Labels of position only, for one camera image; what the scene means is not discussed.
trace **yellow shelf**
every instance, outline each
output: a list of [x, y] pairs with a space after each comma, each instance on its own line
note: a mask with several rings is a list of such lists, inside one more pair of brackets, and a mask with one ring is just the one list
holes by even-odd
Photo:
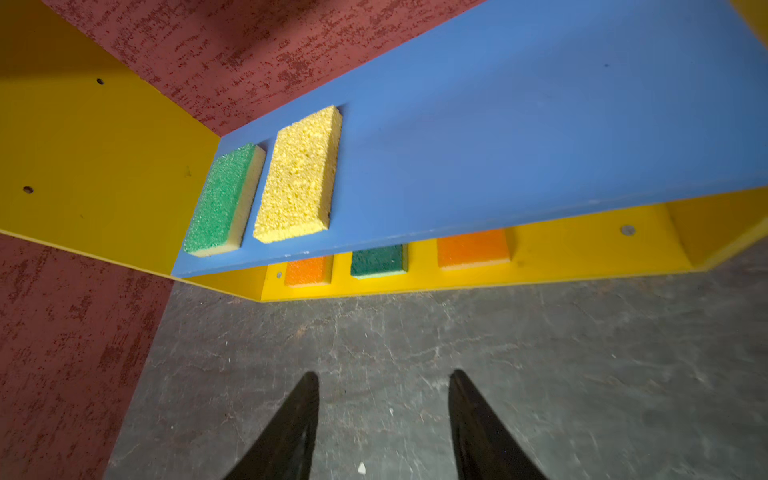
[[[623, 235], [624, 225], [634, 227], [635, 235]], [[658, 275], [691, 268], [664, 205], [534, 223], [506, 232], [511, 262], [502, 265], [441, 270], [436, 240], [409, 244], [405, 275], [358, 280], [349, 275], [352, 254], [344, 253], [334, 257], [330, 285], [291, 288], [283, 284], [286, 263], [271, 265], [266, 269], [261, 300]]]
[[[733, 3], [767, 40], [768, 2]], [[0, 232], [170, 276], [219, 138], [38, 0], [0, 27]], [[768, 235], [768, 187], [506, 232], [504, 265], [442, 271], [427, 240], [402, 276], [354, 279], [346, 253], [328, 286], [285, 287], [285, 264], [183, 281], [274, 301], [707, 270]]]
[[170, 276], [219, 137], [38, 0], [0, 51], [0, 232]]

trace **red painted surface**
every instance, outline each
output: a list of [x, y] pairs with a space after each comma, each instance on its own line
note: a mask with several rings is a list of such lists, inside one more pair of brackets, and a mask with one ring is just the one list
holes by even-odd
[[223, 135], [483, 0], [43, 2]]
[[173, 281], [0, 235], [0, 478], [101, 478]]

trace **blue board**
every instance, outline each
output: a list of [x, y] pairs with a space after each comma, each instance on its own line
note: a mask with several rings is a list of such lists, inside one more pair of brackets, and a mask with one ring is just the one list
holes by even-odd
[[768, 184], [768, 51], [726, 0], [488, 0], [223, 137], [344, 117], [330, 229], [178, 277]]

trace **sponge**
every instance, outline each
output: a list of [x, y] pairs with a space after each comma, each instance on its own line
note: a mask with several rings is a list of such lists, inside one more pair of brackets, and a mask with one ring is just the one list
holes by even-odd
[[240, 248], [265, 156], [260, 147], [246, 144], [214, 161], [184, 239], [185, 252], [209, 257]]
[[444, 270], [495, 265], [509, 261], [504, 230], [437, 239], [437, 264]]
[[319, 286], [331, 284], [333, 255], [289, 262], [286, 286]]
[[372, 248], [352, 253], [352, 269], [355, 278], [401, 275], [408, 272], [408, 245]]
[[331, 106], [278, 132], [253, 231], [259, 241], [328, 230], [341, 123]]

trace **concrete floor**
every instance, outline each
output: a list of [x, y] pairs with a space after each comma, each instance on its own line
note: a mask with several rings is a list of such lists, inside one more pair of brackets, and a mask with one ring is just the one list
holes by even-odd
[[177, 284], [105, 478], [221, 478], [307, 370], [312, 478], [456, 478], [463, 368], [552, 480], [768, 478], [768, 242], [708, 274], [258, 304]]

